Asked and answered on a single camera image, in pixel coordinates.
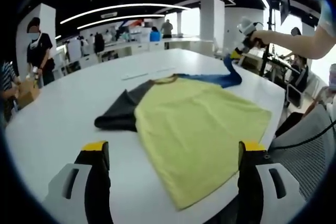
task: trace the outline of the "white pillar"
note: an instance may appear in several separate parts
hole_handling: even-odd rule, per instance
[[[56,52],[55,39],[55,16],[56,10],[45,4],[40,4],[33,9],[26,17],[24,17],[16,30],[16,60],[19,75],[22,80],[27,75],[27,48],[30,39],[27,34],[27,26],[32,18],[40,18],[40,30],[42,33],[47,33],[50,37],[53,47],[51,49],[51,56]]]
[[[177,35],[180,35],[182,32],[182,12],[177,12]]]
[[[200,38],[214,40],[219,48],[224,45],[225,4],[220,0],[201,1]]]

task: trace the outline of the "black cable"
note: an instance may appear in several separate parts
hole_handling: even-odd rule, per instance
[[[336,124],[336,120],[333,121],[327,128],[325,128],[322,132],[320,132],[319,134],[317,134],[316,136],[312,137],[312,138],[309,138],[301,143],[298,143],[298,144],[292,144],[292,145],[287,145],[287,146],[280,146],[280,147],[275,147],[275,148],[271,148],[270,150],[273,151],[273,150],[283,150],[283,149],[289,149],[289,148],[294,148],[294,147],[298,147],[302,144],[307,144],[317,138],[319,138],[320,136],[322,136],[324,133],[326,133],[330,128],[332,128],[334,125]]]

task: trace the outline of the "hand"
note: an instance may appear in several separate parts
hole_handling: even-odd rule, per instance
[[[14,97],[16,95],[18,91],[18,87],[13,87],[11,89],[9,89],[7,92],[8,92],[8,96],[9,97]]]
[[[38,74],[38,76],[40,77],[41,75],[42,75],[42,69],[37,69],[37,74]]]
[[[255,31],[251,35],[250,40],[254,41],[255,39],[261,39],[262,43],[264,43],[265,45],[268,45],[268,44],[271,43],[270,38],[272,36],[272,32],[273,31],[269,31],[269,30],[258,30],[258,31]],[[255,47],[260,48],[261,47],[260,43],[256,42]]]

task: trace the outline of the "dark gray sleeve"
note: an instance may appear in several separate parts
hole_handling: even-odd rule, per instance
[[[124,90],[111,107],[95,119],[95,126],[104,130],[137,131],[134,110],[154,85],[147,81],[128,92]]]

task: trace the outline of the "person in blue shirt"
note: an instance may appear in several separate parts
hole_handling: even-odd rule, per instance
[[[153,26],[151,34],[149,36],[149,41],[160,41],[160,39],[161,39],[160,32],[158,31],[158,29],[155,26]]]

